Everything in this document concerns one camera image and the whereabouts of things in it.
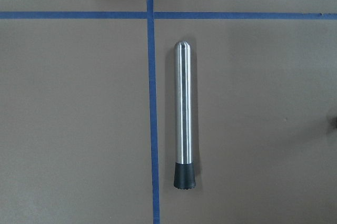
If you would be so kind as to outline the steel muddler black tip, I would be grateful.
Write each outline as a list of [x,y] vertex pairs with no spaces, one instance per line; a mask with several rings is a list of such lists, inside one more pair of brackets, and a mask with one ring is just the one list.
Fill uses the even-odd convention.
[[191,47],[179,41],[174,52],[176,158],[174,187],[189,190],[196,186],[192,136]]

